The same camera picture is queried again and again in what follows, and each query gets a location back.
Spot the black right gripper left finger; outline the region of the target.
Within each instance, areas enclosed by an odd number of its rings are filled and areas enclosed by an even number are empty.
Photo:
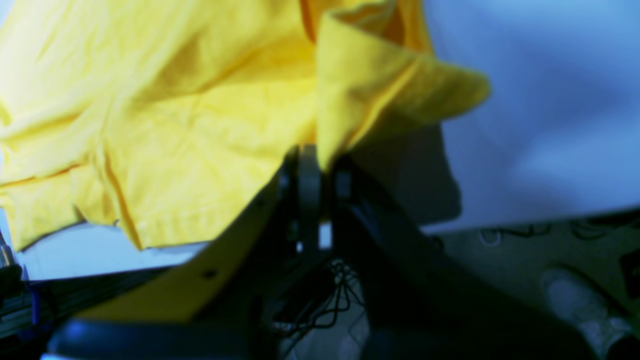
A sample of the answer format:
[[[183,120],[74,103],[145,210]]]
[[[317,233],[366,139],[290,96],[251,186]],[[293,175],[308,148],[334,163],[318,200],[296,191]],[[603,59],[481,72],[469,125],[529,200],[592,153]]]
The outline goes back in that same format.
[[[315,255],[322,233],[323,174],[314,145],[294,146],[270,182],[226,230],[189,262],[75,316],[89,324],[180,324],[192,320],[250,263],[270,225],[267,250]]]

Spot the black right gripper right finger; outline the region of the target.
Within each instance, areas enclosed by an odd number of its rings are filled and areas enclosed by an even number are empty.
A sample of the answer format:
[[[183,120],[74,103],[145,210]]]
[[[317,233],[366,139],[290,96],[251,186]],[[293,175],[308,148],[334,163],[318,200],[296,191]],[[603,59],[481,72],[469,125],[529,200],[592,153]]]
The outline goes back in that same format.
[[[369,335],[362,360],[593,360],[573,328],[446,255],[349,157],[332,174],[333,250],[356,271]]]

